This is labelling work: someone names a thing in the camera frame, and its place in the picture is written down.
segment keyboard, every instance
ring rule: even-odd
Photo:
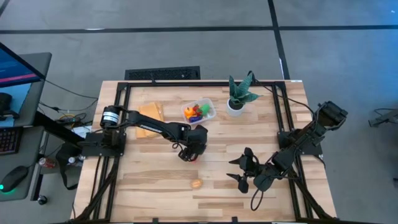
[[[18,152],[24,128],[3,128],[0,129],[0,156]]]
[[[126,70],[125,80],[199,80],[199,66]]]

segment green toy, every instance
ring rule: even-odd
[[[210,110],[210,105],[208,105],[208,104],[204,104],[200,107],[202,116],[206,116],[207,113],[209,112],[209,110]]]

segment white pot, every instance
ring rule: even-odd
[[[244,111],[244,105],[243,105],[243,107],[242,107],[241,109],[239,109],[239,110],[234,110],[234,109],[232,109],[232,108],[229,106],[228,101],[229,101],[229,99],[226,100],[226,112],[227,112],[230,116],[239,116],[239,115],[241,115],[241,114],[243,113],[243,111]]]

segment orange toy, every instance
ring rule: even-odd
[[[184,110],[184,114],[189,119],[191,116],[195,114],[195,111],[192,108],[186,108]]]
[[[192,189],[199,189],[203,185],[203,180],[195,179],[191,182]]]

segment monitor screen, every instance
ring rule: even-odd
[[[41,79],[40,74],[29,69],[27,62],[23,61],[9,49],[0,49],[0,87],[20,85],[24,83],[37,82]]]

